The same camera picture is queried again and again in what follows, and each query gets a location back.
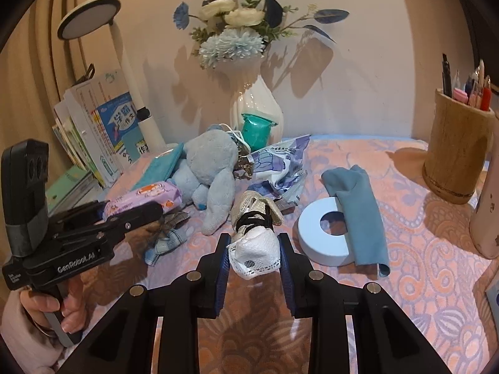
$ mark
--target patterned tablecloth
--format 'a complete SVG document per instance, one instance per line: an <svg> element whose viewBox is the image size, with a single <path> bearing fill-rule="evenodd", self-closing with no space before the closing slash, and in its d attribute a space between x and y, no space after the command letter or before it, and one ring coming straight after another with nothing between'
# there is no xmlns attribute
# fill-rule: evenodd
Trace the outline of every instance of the patterned tablecloth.
<svg viewBox="0 0 499 374"><path fill-rule="evenodd" d="M357 164L369 173L383 217L391 274L379 284L417 325L454 373L475 373L497 349L497 335L485 288L498 261L483 259L468 232L472 205L451 205L426 188L421 177L426 145L419 141L311 140L305 151L308 170L300 206L285 216L285 231L300 251L296 222L310 202L327 196L321 173ZM146 166L122 178L113 194L139 178ZM483 184L481 176L479 187ZM247 186L238 181L238 193ZM474 197L470 203L476 204ZM190 237L185 245L148 267L141 254L150 233L138 229L116 249L116 257L84 276L92 327L128 287L170 284L195 269L215 249L226 223L213 236L200 233L203 212L188 207ZM374 266L339 268L315 265L340 283L362 287L376 280ZM295 320L286 308L278 272L244 281L231 271L225 307L216 320L199 321L201 373L307 373L310 319ZM353 326L348 322L352 372L356 372Z"/></svg>

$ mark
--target wooden pen holder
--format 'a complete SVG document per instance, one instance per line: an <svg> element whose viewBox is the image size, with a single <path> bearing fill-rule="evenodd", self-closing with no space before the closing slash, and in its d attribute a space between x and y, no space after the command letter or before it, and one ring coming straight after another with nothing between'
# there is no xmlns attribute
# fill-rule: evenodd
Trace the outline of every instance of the wooden pen holder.
<svg viewBox="0 0 499 374"><path fill-rule="evenodd" d="M433 120L423 179L453 204L473 196L492 139L494 112L472 108L435 91Z"/></svg>

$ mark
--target white flower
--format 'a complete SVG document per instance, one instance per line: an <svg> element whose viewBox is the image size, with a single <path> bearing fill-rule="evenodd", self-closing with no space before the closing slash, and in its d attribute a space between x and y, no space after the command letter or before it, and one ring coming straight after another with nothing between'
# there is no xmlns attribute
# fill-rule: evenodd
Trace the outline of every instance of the white flower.
<svg viewBox="0 0 499 374"><path fill-rule="evenodd" d="M228 28L201 44L199 57L203 67L215 67L221 60L236 60L261 55L264 40L251 28Z"/></svg>
<svg viewBox="0 0 499 374"><path fill-rule="evenodd" d="M225 22L234 27L251 27L264 20L265 12L256 8L238 8L225 15Z"/></svg>
<svg viewBox="0 0 499 374"><path fill-rule="evenodd" d="M203 21L208 21L215 15L221 12L232 11L234 10L234 8L234 0L215 0L201 7L201 10L199 10L199 18L201 18Z"/></svg>

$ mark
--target stuffed toy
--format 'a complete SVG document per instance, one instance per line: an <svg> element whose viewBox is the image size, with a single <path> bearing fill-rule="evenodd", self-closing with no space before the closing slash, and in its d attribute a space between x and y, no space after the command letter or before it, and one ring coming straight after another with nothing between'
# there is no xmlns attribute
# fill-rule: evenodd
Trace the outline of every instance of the stuffed toy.
<svg viewBox="0 0 499 374"><path fill-rule="evenodd" d="M170 181L182 192L183 206L194 203L206 210L201 232L212 235L227 220L234 201L238 147L226 132L210 130L188 141L184 153Z"/></svg>

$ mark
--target screw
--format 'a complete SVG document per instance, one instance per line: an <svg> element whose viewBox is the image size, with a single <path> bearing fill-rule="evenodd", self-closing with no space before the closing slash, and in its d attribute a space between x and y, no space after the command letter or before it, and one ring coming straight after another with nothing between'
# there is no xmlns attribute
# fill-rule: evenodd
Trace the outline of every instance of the screw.
<svg viewBox="0 0 499 374"><path fill-rule="evenodd" d="M324 278L324 273L319 270L312 270L308 276L314 281L320 281Z"/></svg>
<svg viewBox="0 0 499 374"><path fill-rule="evenodd" d="M201 278L201 273L199 271L190 271L187 273L187 279L189 281L198 281Z"/></svg>
<svg viewBox="0 0 499 374"><path fill-rule="evenodd" d="M138 297L143 293L144 293L144 287L142 287L141 285L134 285L132 288L130 288L130 295L132 297Z"/></svg>
<svg viewBox="0 0 499 374"><path fill-rule="evenodd" d="M378 283L369 283L366 288L371 294L381 292L381 287Z"/></svg>

